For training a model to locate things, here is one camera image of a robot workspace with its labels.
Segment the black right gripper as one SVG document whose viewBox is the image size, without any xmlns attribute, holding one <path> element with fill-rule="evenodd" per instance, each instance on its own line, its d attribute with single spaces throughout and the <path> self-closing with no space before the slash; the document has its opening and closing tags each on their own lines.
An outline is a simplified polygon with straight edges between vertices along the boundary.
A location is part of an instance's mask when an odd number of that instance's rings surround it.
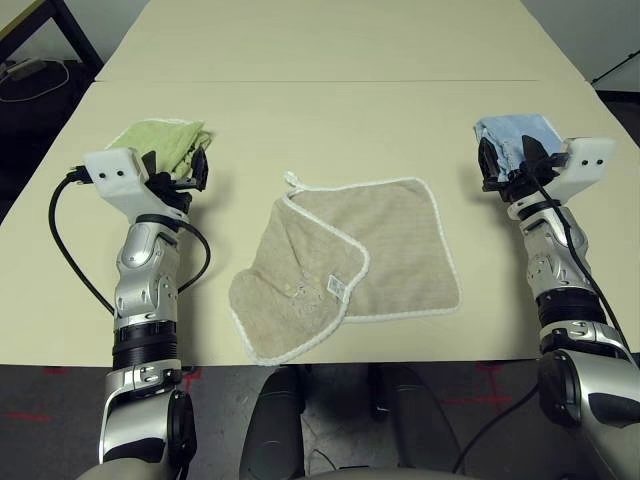
<svg viewBox="0 0 640 480">
<path fill-rule="evenodd" d="M 496 191 L 503 201 L 518 201 L 538 191 L 537 184 L 545 186 L 559 176 L 558 169 L 568 162 L 566 155 L 552 155 L 540 141 L 529 135 L 522 136 L 524 162 L 511 171 L 506 180 L 500 180 L 499 157 L 493 143 L 482 138 L 478 145 L 478 163 L 483 176 L 482 190 Z"/>
</svg>

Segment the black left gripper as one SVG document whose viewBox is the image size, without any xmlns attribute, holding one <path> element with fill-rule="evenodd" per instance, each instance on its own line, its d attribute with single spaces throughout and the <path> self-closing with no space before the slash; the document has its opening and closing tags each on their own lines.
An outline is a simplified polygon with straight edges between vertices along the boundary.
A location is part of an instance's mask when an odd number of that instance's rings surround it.
<svg viewBox="0 0 640 480">
<path fill-rule="evenodd" d="M 188 214 L 192 195 L 188 190 L 204 191 L 208 179 L 208 161 L 203 148 L 194 151 L 191 161 L 192 178 L 174 180 L 167 172 L 156 173 L 156 153 L 147 152 L 142 156 L 147 174 L 147 188 L 164 204 Z"/>
</svg>

